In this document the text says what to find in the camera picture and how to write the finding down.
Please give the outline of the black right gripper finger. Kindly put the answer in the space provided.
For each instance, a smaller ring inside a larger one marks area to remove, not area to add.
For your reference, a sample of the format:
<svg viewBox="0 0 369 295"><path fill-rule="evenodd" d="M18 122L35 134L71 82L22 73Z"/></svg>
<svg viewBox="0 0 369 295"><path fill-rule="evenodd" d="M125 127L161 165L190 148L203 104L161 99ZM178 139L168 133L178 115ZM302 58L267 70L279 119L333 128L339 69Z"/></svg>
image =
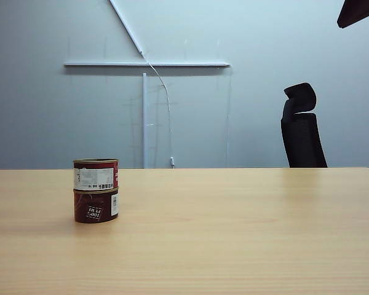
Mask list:
<svg viewBox="0 0 369 295"><path fill-rule="evenodd" d="M337 24L339 28L346 28L367 17L369 17L369 0L345 0Z"/></svg>

